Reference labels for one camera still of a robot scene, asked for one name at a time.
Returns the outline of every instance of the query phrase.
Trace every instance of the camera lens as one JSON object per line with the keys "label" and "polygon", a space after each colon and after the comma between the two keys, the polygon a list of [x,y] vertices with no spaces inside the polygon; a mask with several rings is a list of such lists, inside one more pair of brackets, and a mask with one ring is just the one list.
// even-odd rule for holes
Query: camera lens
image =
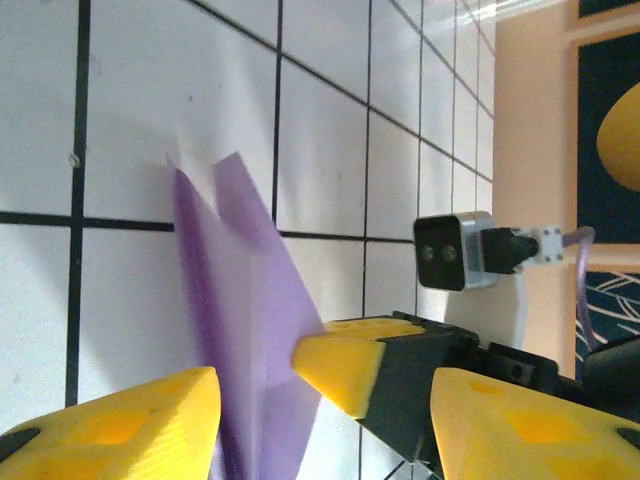
{"label": "camera lens", "polygon": [[447,245],[442,249],[442,256],[444,257],[445,262],[455,262],[458,257],[458,252],[452,245]]}
{"label": "camera lens", "polygon": [[430,262],[431,260],[433,260],[433,248],[431,248],[429,245],[425,245],[424,247],[422,247],[422,259],[425,262]]}

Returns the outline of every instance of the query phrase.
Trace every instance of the purple tube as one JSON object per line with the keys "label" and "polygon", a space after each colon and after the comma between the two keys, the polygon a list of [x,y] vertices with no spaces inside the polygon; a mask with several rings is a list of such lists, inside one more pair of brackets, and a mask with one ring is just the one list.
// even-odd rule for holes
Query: purple tube
{"label": "purple tube", "polygon": [[589,351],[595,350],[599,345],[593,333],[589,304],[587,302],[587,259],[595,236],[596,232],[592,227],[581,227],[562,236],[563,247],[579,245],[576,256],[576,316],[582,325]]}

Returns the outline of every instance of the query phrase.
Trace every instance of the purple paper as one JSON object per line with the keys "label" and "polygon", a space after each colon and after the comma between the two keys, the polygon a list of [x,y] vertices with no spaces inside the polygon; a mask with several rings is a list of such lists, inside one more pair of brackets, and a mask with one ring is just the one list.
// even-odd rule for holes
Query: purple paper
{"label": "purple paper", "polygon": [[217,210],[176,169],[175,215],[202,364],[220,379],[225,478],[294,480],[320,396],[291,357],[324,328],[240,156],[210,172]]}

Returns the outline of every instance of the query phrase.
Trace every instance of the tile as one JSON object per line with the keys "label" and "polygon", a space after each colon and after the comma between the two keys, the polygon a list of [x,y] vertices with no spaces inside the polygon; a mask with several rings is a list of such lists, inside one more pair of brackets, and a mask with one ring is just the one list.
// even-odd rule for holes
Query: tile
{"label": "tile", "polygon": [[431,471],[422,465],[421,463],[416,463],[413,465],[413,479],[412,480],[434,480],[437,477],[434,476]]}
{"label": "tile", "polygon": [[367,243],[365,316],[415,311],[416,258],[411,244]]}
{"label": "tile", "polygon": [[371,104],[418,131],[420,36],[389,0],[373,0]]}
{"label": "tile", "polygon": [[272,44],[278,40],[278,0],[200,0]]}
{"label": "tile", "polygon": [[64,408],[69,229],[0,225],[0,245],[4,433]]}
{"label": "tile", "polygon": [[458,0],[456,17],[456,71],[475,92],[478,82],[478,28],[462,0]]}
{"label": "tile", "polygon": [[286,238],[285,244],[323,321],[362,317],[362,242]]}
{"label": "tile", "polygon": [[420,217],[451,213],[453,160],[435,148],[420,145]]}
{"label": "tile", "polygon": [[453,67],[454,32],[456,26],[455,0],[424,0],[422,32]]}
{"label": "tile", "polygon": [[451,153],[453,135],[453,72],[429,47],[422,51],[421,136]]}
{"label": "tile", "polygon": [[480,9],[480,0],[461,0],[461,1],[466,3],[467,7],[471,11],[471,14],[475,18],[478,18],[478,14],[479,14],[478,10]]}
{"label": "tile", "polygon": [[478,196],[476,210],[484,210],[485,212],[493,212],[493,185],[482,177],[478,177],[476,185],[476,195]]}
{"label": "tile", "polygon": [[403,464],[391,477],[388,475],[403,459],[366,429],[362,429],[362,478],[411,480],[411,466]]}
{"label": "tile", "polygon": [[478,109],[478,171],[493,178],[493,120]]}
{"label": "tile", "polygon": [[286,0],[282,47],[341,87],[367,98],[368,2]]}
{"label": "tile", "polygon": [[359,424],[322,398],[298,479],[358,480],[358,436]]}
{"label": "tile", "polygon": [[482,14],[480,15],[480,28],[489,45],[496,48],[496,0],[482,0]]}
{"label": "tile", "polygon": [[418,214],[419,140],[372,113],[367,236],[410,239]]}
{"label": "tile", "polygon": [[418,285],[418,309],[416,315],[435,322],[444,322],[449,292]]}
{"label": "tile", "polygon": [[481,40],[478,44],[478,98],[485,107],[493,112],[494,104],[494,80],[496,72],[495,58],[487,43]]}
{"label": "tile", "polygon": [[365,107],[283,62],[278,228],[363,234],[366,128]]}
{"label": "tile", "polygon": [[422,21],[422,0],[397,0],[402,11],[411,19],[413,24],[420,28]]}
{"label": "tile", "polygon": [[187,2],[91,16],[85,214],[170,221],[178,141],[209,164],[240,151],[270,208],[275,54]]}
{"label": "tile", "polygon": [[0,2],[0,210],[71,209],[78,2]]}
{"label": "tile", "polygon": [[[285,244],[324,321],[362,317],[362,243],[286,238]],[[358,430],[323,398],[298,478],[357,480]]]}
{"label": "tile", "polygon": [[85,230],[81,402],[197,365],[175,234]]}
{"label": "tile", "polygon": [[478,102],[456,81],[453,154],[472,168],[476,166],[476,109]]}
{"label": "tile", "polygon": [[473,212],[476,209],[476,174],[459,163],[453,164],[453,211]]}

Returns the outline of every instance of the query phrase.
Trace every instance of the dark blue poster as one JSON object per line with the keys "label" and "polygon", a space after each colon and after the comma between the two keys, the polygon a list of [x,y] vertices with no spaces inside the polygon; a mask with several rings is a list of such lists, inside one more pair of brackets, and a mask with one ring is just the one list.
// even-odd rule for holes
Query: dark blue poster
{"label": "dark blue poster", "polygon": [[581,18],[588,17],[634,3],[638,3],[638,0],[578,0],[578,15]]}
{"label": "dark blue poster", "polygon": [[[600,343],[640,334],[640,275],[587,273],[587,301],[591,323]],[[588,352],[582,325],[576,321],[576,379]]]}
{"label": "dark blue poster", "polygon": [[595,228],[598,244],[640,243],[640,192],[609,174],[597,147],[603,120],[639,83],[640,33],[579,47],[577,224]]}

